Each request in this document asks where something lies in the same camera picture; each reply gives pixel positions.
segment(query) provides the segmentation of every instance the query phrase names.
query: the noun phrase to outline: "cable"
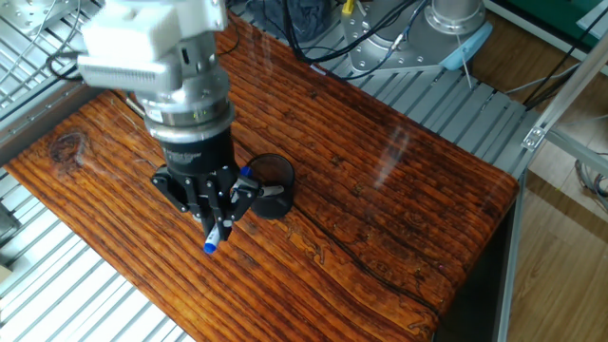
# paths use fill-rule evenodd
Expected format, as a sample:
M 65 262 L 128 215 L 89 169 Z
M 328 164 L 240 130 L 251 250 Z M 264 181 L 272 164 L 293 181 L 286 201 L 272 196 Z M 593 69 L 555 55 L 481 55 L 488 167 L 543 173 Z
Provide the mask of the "cable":
M 235 43 L 235 45 L 233 47 L 230 47 L 228 50 L 220 52 L 218 54 L 218 56 L 231 54 L 233 51 L 235 51 L 238 48 L 238 45 L 240 44 L 240 31 L 238 30 L 238 24 L 232 18 L 231 14 L 228 14 L 228 19 L 230 20 L 231 23 L 233 23 L 235 25 L 235 31 L 237 32 L 237 42 Z
M 390 23 L 394 22 L 401 15 L 403 10 L 405 10 L 408 6 L 410 6 L 414 2 L 415 2 L 415 0 L 403 1 L 401 4 L 397 5 L 395 8 L 390 10 L 382 19 L 380 19 L 380 21 L 378 22 L 378 24 L 375 27 L 371 28 L 367 33 L 365 33 L 361 37 L 357 38 L 354 42 L 352 42 L 351 44 L 349 44 L 346 47 L 339 49 L 336 52 L 327 54 L 327 55 L 319 57 L 319 58 L 307 57 L 306 55 L 304 55 L 301 47 L 299 46 L 299 43 L 297 42 L 297 38 L 295 37 L 294 24 L 292 22 L 292 18 L 291 18 L 290 12 L 289 12 L 289 5 L 288 5 L 287 0 L 284 0 L 282 2 L 283 21 L 284 21 L 283 26 L 285 28 L 287 41 L 288 41 L 290 47 L 292 48 L 292 51 L 294 52 L 295 57 L 298 60 L 305 62 L 309 65 L 312 63 L 322 63 L 322 62 L 327 62 L 334 58 L 340 57 L 346 53 L 349 53 L 351 50 L 356 48 L 361 42 L 370 38 L 379 29 L 383 29 L 386 26 L 390 25 Z
M 409 18 L 409 22 L 408 25 L 406 26 L 406 29 L 404 29 L 404 32 L 406 33 L 406 42 L 409 42 L 409 30 L 411 29 L 411 26 L 414 24 L 414 21 L 416 21 L 416 18 L 418 17 L 418 14 L 420 14 L 420 12 L 422 11 L 422 9 L 427 5 L 428 0 L 422 0 L 420 2 L 420 4 L 418 4 L 418 7 L 416 7 L 416 9 L 414 10 L 414 12 L 411 14 L 410 18 Z
M 541 103 L 556 96 L 558 94 L 558 90 L 560 89 L 560 87 L 563 86 L 566 82 L 568 82 L 568 80 L 570 80 L 570 77 L 572 77 L 572 75 L 575 73 L 577 68 L 574 68 L 574 69 L 568 71 L 568 73 L 564 77 L 559 78 L 556 82 L 554 82 L 547 89 L 545 89 L 539 96 L 532 99 L 532 102 L 526 107 L 525 110 L 530 111 L 530 110 L 534 109 L 536 106 L 540 105 Z
M 587 123 L 592 123 L 592 122 L 596 122 L 596 121 L 600 121 L 600 120 L 604 120 L 604 119 L 608 119 L 608 115 L 602 115 L 602 116 L 598 116 L 596 118 L 578 120 L 578 121 L 573 121 L 573 122 L 569 122 L 569 123 L 559 123 L 559 125 L 587 124 Z
M 78 26 L 78 22 L 80 21 L 81 6 L 82 6 L 82 0 L 78 0 L 78 6 L 76 8 L 78 13 L 76 14 L 76 18 L 74 19 L 74 25 L 72 25 L 71 31 L 67 35 L 67 38 L 64 40 L 64 42 L 57 48 L 57 50 L 55 50 L 55 52 L 51 53 L 45 60 L 45 66 L 48 68 L 48 71 L 59 80 L 69 81 L 69 82 L 81 82 L 83 80 L 83 77 L 80 75 L 77 75 L 74 77 L 67 76 L 70 73 L 72 73 L 78 69 L 78 67 L 76 65 L 72 66 L 64 74 L 60 74 L 57 70 L 55 70 L 53 68 L 53 62 L 56 62 L 58 58 L 68 58 L 75 62 L 76 59 L 78 58 L 78 55 L 83 53 L 82 51 L 62 52 L 62 50 L 72 40 L 72 38 L 74 37 L 74 34 L 76 34 L 76 27 Z
M 608 156 L 608 153 L 598 153 L 599 156 Z M 575 170 L 577 171 L 577 177 L 579 178 L 580 186 L 589 190 L 592 194 L 596 195 L 599 203 L 603 206 L 604 210 L 608 212 L 608 193 L 601 188 L 600 184 L 606 180 L 604 176 L 598 174 L 593 180 L 589 174 L 587 165 L 583 164 L 582 161 L 576 160 L 574 162 Z
M 582 40 L 584 39 L 584 37 L 591 31 L 591 29 L 599 22 L 599 20 L 606 14 L 608 13 L 608 7 L 603 10 L 599 16 L 596 18 L 596 20 L 593 21 L 593 23 L 591 23 L 591 25 L 589 25 L 589 27 L 585 30 L 585 32 L 579 37 L 579 39 L 575 42 L 575 44 L 570 47 L 570 49 L 568 50 L 568 52 L 566 52 L 566 54 L 563 56 L 563 58 L 561 59 L 561 61 L 553 68 L 553 70 L 544 78 L 544 80 L 542 80 L 542 82 L 534 89 L 534 91 L 527 97 L 527 99 L 525 99 L 525 101 L 523 102 L 523 105 L 526 106 L 526 110 L 530 110 L 532 108 L 534 108 L 534 106 L 530 106 L 530 103 L 532 102 L 532 100 L 534 99 L 534 96 L 539 92 L 539 90 L 541 90 L 541 88 L 551 79 L 551 76 L 555 75 L 555 73 L 558 71 L 558 69 L 563 66 L 563 64 L 568 60 L 568 57 L 570 57 L 570 55 L 572 55 L 572 52 L 574 52 L 574 50 L 576 49 L 576 45 L 580 44 L 582 42 Z
M 64 74 L 60 74 L 57 70 L 55 70 L 53 68 L 53 62 L 56 62 L 58 58 L 67 58 L 67 59 L 71 60 L 72 62 L 76 62 L 76 60 L 78 59 L 78 55 L 80 55 L 82 53 L 83 53 L 82 51 L 68 51 L 68 52 L 55 51 L 53 54 L 51 54 L 50 56 L 47 57 L 47 60 L 45 61 L 45 65 L 47 66 L 48 71 L 50 71 L 50 73 L 53 76 L 57 77 L 59 80 L 64 80 L 64 81 L 69 81 L 69 82 L 81 82 L 83 80 L 83 76 L 81 76 L 81 75 L 77 75 L 74 77 L 66 76 L 77 69 L 77 67 L 75 65 L 72 66 L 69 70 L 67 70 Z
M 9 70 L 7 70 L 7 74 L 4 75 L 0 79 L 0 85 L 3 84 L 8 79 L 9 75 L 17 68 L 17 66 L 19 66 L 19 62 L 21 62 L 21 59 L 23 58 L 23 56 L 25 56 L 26 53 L 28 53 L 28 51 L 31 49 L 31 47 L 34 46 L 34 42 L 36 41 L 36 39 L 38 39 L 38 37 L 40 37 L 40 33 L 42 33 L 42 29 L 45 26 L 45 24 L 47 23 L 48 16 L 55 8 L 55 5 L 57 5 L 57 0 L 53 0 L 53 3 L 50 4 L 50 9 L 48 10 L 47 15 L 45 15 L 45 19 L 40 24 L 40 27 L 38 28 L 38 32 L 36 32 L 36 35 L 34 36 L 34 38 L 29 42 L 29 44 L 26 46 L 26 48 L 23 51 L 21 51 L 19 56 L 17 56 L 17 58 L 15 59 L 15 62 L 12 64 L 12 66 L 9 68 Z
M 578 67 L 579 65 L 580 65 L 580 63 L 576 63 L 575 65 L 570 66 L 570 67 L 569 67 L 567 70 L 565 70 L 563 73 L 561 73 L 561 74 L 559 74 L 559 75 L 553 75 L 553 76 L 551 76 L 550 80 L 559 79 L 559 78 L 561 78 L 561 77 L 565 76 L 565 75 L 566 75 L 568 72 L 572 71 L 573 69 L 575 69 L 575 68 L 576 68 L 576 67 Z M 507 90 L 507 91 L 505 92 L 505 94 L 509 95 L 509 94 L 513 94 L 513 93 L 515 93 L 515 92 L 518 92 L 518 91 L 524 90 L 524 89 L 529 88 L 529 87 L 531 87 L 531 86 L 533 86 L 533 85 L 537 85 L 538 83 L 542 82 L 542 80 L 544 80 L 544 78 L 538 79 L 538 80 L 536 80 L 536 81 L 532 81 L 532 82 L 530 82 L 530 83 L 529 83 L 529 84 L 527 84 L 527 85 L 521 85 L 521 86 L 518 86 L 518 87 L 513 88 L 513 89 L 511 89 L 511 90 Z

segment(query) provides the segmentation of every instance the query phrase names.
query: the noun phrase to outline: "white cable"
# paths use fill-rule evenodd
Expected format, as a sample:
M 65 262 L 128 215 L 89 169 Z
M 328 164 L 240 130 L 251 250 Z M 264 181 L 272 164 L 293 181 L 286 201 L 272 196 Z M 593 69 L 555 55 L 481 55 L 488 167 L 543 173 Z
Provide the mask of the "white cable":
M 31 47 L 33 47 L 34 42 L 36 41 L 36 39 L 38 39 L 38 37 L 40 37 L 40 33 L 42 33 L 42 29 L 43 29 L 43 27 L 45 26 L 45 23 L 48 20 L 48 16 L 53 11 L 53 9 L 55 8 L 56 4 L 57 4 L 57 0 L 53 0 L 53 3 L 50 5 L 50 9 L 48 10 L 47 15 L 45 15 L 45 19 L 42 21 L 42 24 L 40 24 L 40 27 L 38 28 L 38 32 L 36 32 L 36 35 L 29 42 L 28 46 L 23 51 L 21 51 L 21 53 L 19 54 L 19 56 L 17 56 L 17 59 L 15 59 L 15 62 L 9 68 L 9 70 L 7 71 L 7 74 L 4 75 L 2 77 L 2 79 L 0 79 L 0 85 L 3 84 L 8 79 L 9 75 L 17 68 L 17 66 L 19 66 L 19 62 L 21 62 L 21 59 L 23 58 L 23 56 L 25 56 L 25 54 L 28 53 L 28 51 L 31 49 Z
M 456 34 L 456 39 L 458 40 L 458 49 L 460 50 L 460 54 L 463 57 L 463 67 L 465 67 L 466 80 L 468 81 L 468 88 L 473 90 L 473 84 L 471 83 L 471 75 L 468 73 L 468 66 L 466 66 L 465 52 L 463 51 L 463 45 L 460 42 L 460 34 Z
M 368 15 L 368 13 L 365 11 L 365 9 L 363 8 L 363 5 L 361 5 L 361 1 L 356 0 L 355 1 L 357 3 L 357 7 L 359 8 L 359 10 L 361 10 L 361 13 L 363 14 L 363 16 Z
M 591 119 L 584 119 L 584 120 L 573 121 L 573 122 L 570 122 L 570 123 L 558 123 L 558 125 L 587 124 L 587 123 L 592 123 L 592 122 L 599 121 L 599 120 L 604 120 L 604 119 L 608 119 L 608 115 L 602 115 L 602 116 L 598 116 L 596 118 L 591 118 Z
M 553 76 L 551 76 L 551 78 L 550 78 L 549 80 L 555 80 L 555 79 L 558 79 L 558 78 L 560 78 L 560 77 L 565 76 L 565 75 L 566 75 L 568 72 L 572 71 L 572 70 L 573 70 L 575 67 L 578 67 L 578 66 L 579 66 L 579 64 L 580 64 L 580 63 L 576 63 L 575 65 L 570 66 L 570 67 L 569 67 L 567 70 L 565 70 L 563 73 L 561 73 L 561 74 L 559 74 L 559 75 L 553 75 Z M 516 88 L 514 88 L 514 89 L 508 90 L 508 91 L 506 91 L 506 92 L 505 92 L 505 94 L 509 95 L 509 94 L 514 93 L 514 92 L 518 92 L 518 91 L 520 91 L 520 90 L 524 90 L 524 89 L 526 89 L 526 88 L 528 88 L 528 87 L 531 87 L 531 86 L 533 86 L 533 85 L 537 85 L 537 84 L 539 84 L 539 83 L 540 83 L 540 82 L 542 82 L 542 81 L 544 81 L 544 77 L 543 77 L 543 78 L 541 78 L 541 79 L 538 79 L 538 80 L 536 80 L 536 81 L 532 81 L 532 82 L 530 82 L 530 83 L 529 83 L 529 84 L 527 84 L 527 85 L 518 86 L 518 87 L 516 87 Z
M 36 35 L 34 36 L 34 38 L 29 42 L 28 46 L 19 54 L 19 56 L 17 56 L 17 59 L 15 59 L 15 62 L 12 64 L 12 66 L 9 68 L 9 70 L 7 71 L 7 74 L 4 75 L 1 79 L 0 79 L 0 85 L 3 84 L 8 77 L 11 75 L 11 73 L 19 66 L 19 63 L 21 62 L 21 60 L 23 59 L 23 57 L 26 55 L 26 53 L 28 53 L 28 51 L 31 49 L 31 47 L 34 46 L 34 42 L 36 41 L 36 39 L 38 39 L 40 37 L 40 34 L 42 33 L 43 28 L 45 27 L 45 24 L 47 23 L 48 17 L 50 16 L 50 13 L 53 11 L 55 5 L 57 4 L 58 0 L 53 0 L 53 3 L 50 5 L 50 8 L 48 9 L 48 13 L 45 16 L 45 19 L 42 21 L 42 24 L 40 24 L 40 27 L 38 28 L 38 32 L 36 32 Z M 74 33 L 76 32 L 76 27 L 78 25 L 78 21 L 80 20 L 80 10 L 81 10 L 81 5 L 82 5 L 82 0 L 78 0 L 78 7 L 77 7 L 77 11 L 78 14 L 76 14 L 76 19 L 74 21 L 74 25 L 72 25 L 72 29 L 69 32 L 69 35 L 67 36 L 67 38 L 64 40 L 64 42 L 57 48 L 57 50 L 54 52 L 59 52 L 61 51 L 63 48 L 66 47 L 66 45 L 69 43 L 69 41 L 71 41 L 71 39 L 74 36 Z M 8 98 L 9 94 L 7 94 L 7 96 L 5 98 L 2 99 L 2 101 L 0 101 L 0 103 L 3 103 L 7 98 Z

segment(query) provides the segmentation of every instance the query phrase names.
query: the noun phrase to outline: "wooden tabletop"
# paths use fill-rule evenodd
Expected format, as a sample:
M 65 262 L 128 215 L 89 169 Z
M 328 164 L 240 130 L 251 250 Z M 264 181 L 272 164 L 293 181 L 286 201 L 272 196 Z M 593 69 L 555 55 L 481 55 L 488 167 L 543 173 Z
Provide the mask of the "wooden tabletop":
M 292 162 L 286 218 L 249 212 L 206 255 L 200 224 L 149 181 L 158 143 L 112 92 L 7 170 L 197 340 L 429 340 L 518 183 L 238 24 L 220 57 L 237 162 Z

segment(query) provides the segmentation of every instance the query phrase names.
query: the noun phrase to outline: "black cable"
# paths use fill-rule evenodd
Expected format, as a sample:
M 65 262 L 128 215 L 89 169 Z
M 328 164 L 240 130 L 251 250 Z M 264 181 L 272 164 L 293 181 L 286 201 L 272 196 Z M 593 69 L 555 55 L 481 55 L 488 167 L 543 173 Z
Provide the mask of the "black cable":
M 352 42 L 348 46 L 343 47 L 336 52 L 327 54 L 327 55 L 319 57 L 319 58 L 309 58 L 306 55 L 304 55 L 302 48 L 299 46 L 299 43 L 297 42 L 297 38 L 295 37 L 295 32 L 294 32 L 294 24 L 293 24 L 293 21 L 292 21 L 290 12 L 289 12 L 289 5 L 288 5 L 287 0 L 284 0 L 282 2 L 282 5 L 283 5 L 283 26 L 285 28 L 285 33 L 286 33 L 285 36 L 286 36 L 286 39 L 287 39 L 290 47 L 292 48 L 292 51 L 294 52 L 295 57 L 298 60 L 305 62 L 309 65 L 311 65 L 313 63 L 327 62 L 334 58 L 340 57 L 346 53 L 349 53 L 351 50 L 356 48 L 360 43 L 362 43 L 363 41 L 370 38 L 378 30 L 383 29 L 383 28 L 387 27 L 388 25 L 390 25 L 392 22 L 397 20 L 397 18 L 399 18 L 399 16 L 401 15 L 401 13 L 407 7 L 409 7 L 411 4 L 413 4 L 415 1 L 416 0 L 405 0 L 401 4 L 397 5 L 395 8 L 391 9 L 378 22 L 378 24 L 375 27 L 371 28 L 367 33 L 365 33 L 361 37 L 357 38 L 354 42 Z
M 570 79 L 570 77 L 572 77 L 572 75 L 574 74 L 574 72 L 576 70 L 577 70 L 577 67 L 573 68 L 572 70 L 570 70 L 570 72 L 565 74 L 563 77 L 556 80 L 552 85 L 550 85 L 547 89 L 545 89 L 536 98 L 532 99 L 530 101 L 530 104 L 526 106 L 525 110 L 526 111 L 532 110 L 536 106 L 538 106 L 538 105 L 542 104 L 543 102 L 556 96 L 558 94 L 558 90 L 561 88 L 561 86 L 563 86 L 566 82 L 568 82 L 568 80 Z
M 593 23 L 591 23 L 591 25 L 589 25 L 589 27 L 585 30 L 585 32 L 579 37 L 579 39 L 575 42 L 575 44 L 570 47 L 570 49 L 568 50 L 568 52 L 566 52 L 566 54 L 563 56 L 563 58 L 561 59 L 561 61 L 553 68 L 553 70 L 544 78 L 544 80 L 542 80 L 542 82 L 537 85 L 537 87 L 534 89 L 534 91 L 527 97 L 527 99 L 525 99 L 525 101 L 523 102 L 523 105 L 525 105 L 526 107 L 528 107 L 530 110 L 531 108 L 533 108 L 534 106 L 530 106 L 530 102 L 534 99 L 534 96 L 539 92 L 539 90 L 541 90 L 541 88 L 546 85 L 547 82 L 549 82 L 549 80 L 551 79 L 551 76 L 555 75 L 556 72 L 558 72 L 558 69 L 563 66 L 563 64 L 568 60 L 568 57 L 570 57 L 570 55 L 572 55 L 572 52 L 574 52 L 574 50 L 576 49 L 576 46 L 579 45 L 580 43 L 582 43 L 582 40 L 584 39 L 585 36 L 587 36 L 587 34 L 591 31 L 591 29 L 599 22 L 599 20 L 606 14 L 608 13 L 608 8 L 606 8 L 605 10 L 603 10 L 601 12 L 601 14 L 596 18 L 596 20 L 593 21 Z
M 312 50 L 312 49 L 316 49 L 316 48 L 325 49 L 325 50 L 331 51 L 331 52 L 336 52 L 337 51 L 335 48 L 331 48 L 331 47 L 303 47 L 302 49 L 303 50 Z
M 238 48 L 238 45 L 240 44 L 240 31 L 238 30 L 238 24 L 235 22 L 235 20 L 232 18 L 232 15 L 230 14 L 228 15 L 228 19 L 230 19 L 230 22 L 233 23 L 235 26 L 235 31 L 237 32 L 237 42 L 233 47 L 230 47 L 228 50 L 220 52 L 218 56 L 223 56 L 232 53 Z
M 81 75 L 74 76 L 74 77 L 66 76 L 66 75 L 69 75 L 70 73 L 72 73 L 74 70 L 76 70 L 78 68 L 77 66 L 74 65 L 68 71 L 66 71 L 64 74 L 60 74 L 57 70 L 55 70 L 53 68 L 53 62 L 56 62 L 58 58 L 67 58 L 69 60 L 72 60 L 73 62 L 76 62 L 78 55 L 80 55 L 81 53 L 82 53 L 81 51 L 69 51 L 69 52 L 56 51 L 55 53 L 52 53 L 50 56 L 47 57 L 47 60 L 45 61 L 45 65 L 47 66 L 48 71 L 50 71 L 50 73 L 53 76 L 57 77 L 60 80 L 69 81 L 69 82 L 81 82 L 83 80 L 83 76 L 81 76 Z
M 287 39 L 287 34 L 285 33 L 285 31 L 283 30 L 283 28 L 281 28 L 277 23 L 275 23 L 272 19 L 270 19 L 267 15 L 266 15 L 266 0 L 262 0 L 262 14 L 264 15 L 264 20 L 266 20 L 267 22 L 270 22 L 271 24 L 273 24 L 273 26 L 278 29 L 279 32 L 281 32 L 283 34 L 283 37 L 285 39 Z

